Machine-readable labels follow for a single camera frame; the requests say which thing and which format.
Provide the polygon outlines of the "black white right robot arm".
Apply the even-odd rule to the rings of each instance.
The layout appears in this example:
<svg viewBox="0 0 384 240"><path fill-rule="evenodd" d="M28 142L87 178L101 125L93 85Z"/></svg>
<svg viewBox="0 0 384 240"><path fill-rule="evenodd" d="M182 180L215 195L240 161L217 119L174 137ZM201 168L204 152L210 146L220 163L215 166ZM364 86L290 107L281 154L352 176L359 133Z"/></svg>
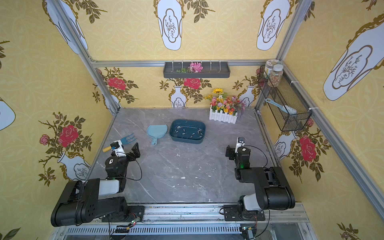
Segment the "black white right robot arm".
<svg viewBox="0 0 384 240"><path fill-rule="evenodd" d="M285 211L296 205L294 193L280 167L251 167L251 150L227 146L226 157L235 162L235 178L253 184L255 192L241 196L236 205L223 207L225 220L264 221L265 210Z"/></svg>

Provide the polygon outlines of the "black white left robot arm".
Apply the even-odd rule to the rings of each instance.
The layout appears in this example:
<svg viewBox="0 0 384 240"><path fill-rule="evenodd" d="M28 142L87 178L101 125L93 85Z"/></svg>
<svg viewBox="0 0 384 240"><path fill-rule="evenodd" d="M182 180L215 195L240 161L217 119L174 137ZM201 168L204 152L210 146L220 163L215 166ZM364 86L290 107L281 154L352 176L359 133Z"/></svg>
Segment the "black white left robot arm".
<svg viewBox="0 0 384 240"><path fill-rule="evenodd" d="M125 190L128 165L141 156L139 144L135 143L129 153L120 142L111 144L111 156L105 161L106 179L88 179L68 182L51 214L53 227L79 226L96 218L105 222L142 221L144 206L129 206L125 197L118 193Z"/></svg>

